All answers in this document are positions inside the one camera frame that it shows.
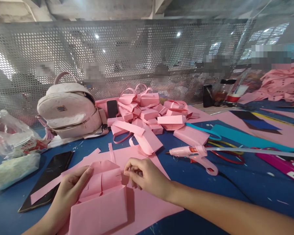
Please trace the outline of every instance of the pink paper bag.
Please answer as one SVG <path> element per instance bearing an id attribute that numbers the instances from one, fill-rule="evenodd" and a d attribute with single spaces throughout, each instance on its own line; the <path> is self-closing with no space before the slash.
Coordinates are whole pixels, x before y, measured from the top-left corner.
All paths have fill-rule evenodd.
<path id="1" fill-rule="evenodd" d="M 173 135 L 191 147 L 195 147 L 196 145 L 205 145 L 210 136 L 206 132 L 196 130 L 189 126 L 184 126 L 181 129 L 174 131 Z"/>

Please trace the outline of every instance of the white plastic bag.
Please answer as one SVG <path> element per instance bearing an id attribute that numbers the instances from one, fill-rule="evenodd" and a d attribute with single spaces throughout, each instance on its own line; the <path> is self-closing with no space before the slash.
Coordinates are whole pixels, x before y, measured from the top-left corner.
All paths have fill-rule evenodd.
<path id="1" fill-rule="evenodd" d="M 0 190 L 6 189 L 39 168 L 40 154 L 3 161 L 0 165 Z"/>
<path id="2" fill-rule="evenodd" d="M 28 125 L 8 114 L 6 110 L 0 111 L 0 155 L 4 159 L 46 150 L 47 145 Z"/>

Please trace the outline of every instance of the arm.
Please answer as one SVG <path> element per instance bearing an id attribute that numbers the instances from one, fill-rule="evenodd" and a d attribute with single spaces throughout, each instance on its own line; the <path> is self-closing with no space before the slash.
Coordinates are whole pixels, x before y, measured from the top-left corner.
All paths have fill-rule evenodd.
<path id="1" fill-rule="evenodd" d="M 232 235 L 294 234 L 294 219 L 247 202 L 170 181 L 149 158 L 130 158 L 124 174 L 130 177 L 135 188 L 184 207 Z"/>
<path id="2" fill-rule="evenodd" d="M 88 166 L 66 175 L 43 218 L 22 235 L 55 235 L 65 224 L 93 169 Z"/>

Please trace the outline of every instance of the backpack handle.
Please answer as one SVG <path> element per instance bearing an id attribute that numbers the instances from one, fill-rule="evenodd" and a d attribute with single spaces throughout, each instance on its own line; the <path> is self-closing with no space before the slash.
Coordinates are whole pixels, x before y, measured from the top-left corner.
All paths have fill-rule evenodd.
<path id="1" fill-rule="evenodd" d="M 64 71 L 64 72 L 59 73 L 59 75 L 56 77 L 55 82 L 53 83 L 53 85 L 58 84 L 58 82 L 60 81 L 60 79 L 61 79 L 64 75 L 71 75 L 71 76 L 74 78 L 75 82 L 78 83 L 76 77 L 74 77 L 73 74 L 71 74 L 70 72 Z"/>

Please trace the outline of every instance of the smartphone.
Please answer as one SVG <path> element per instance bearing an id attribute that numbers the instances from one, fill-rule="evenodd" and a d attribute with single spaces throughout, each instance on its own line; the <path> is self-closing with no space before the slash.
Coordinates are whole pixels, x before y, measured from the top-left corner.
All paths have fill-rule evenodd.
<path id="1" fill-rule="evenodd" d="M 69 151 L 69 152 L 60 153 L 60 154 L 53 156 L 53 158 L 49 162 L 46 170 L 42 173 L 42 175 L 38 179 L 37 183 L 33 187 L 32 191 L 30 192 L 30 194 L 26 198 L 25 202 L 23 203 L 22 207 L 18 210 L 18 213 L 24 213 L 27 211 L 31 211 L 31 210 L 36 209 L 38 207 L 52 203 L 52 201 L 57 193 L 59 185 L 57 185 L 51 191 L 46 193 L 45 196 L 40 198 L 33 205 L 31 204 L 31 201 L 30 201 L 30 195 L 32 195 L 37 190 L 41 189 L 43 186 L 48 184 L 53 179 L 60 176 L 63 171 L 66 171 L 69 167 L 69 164 L 71 162 L 73 154 L 74 154 L 73 151 Z"/>
<path id="2" fill-rule="evenodd" d="M 116 100 L 107 101 L 108 118 L 116 117 L 119 113 L 118 103 Z"/>

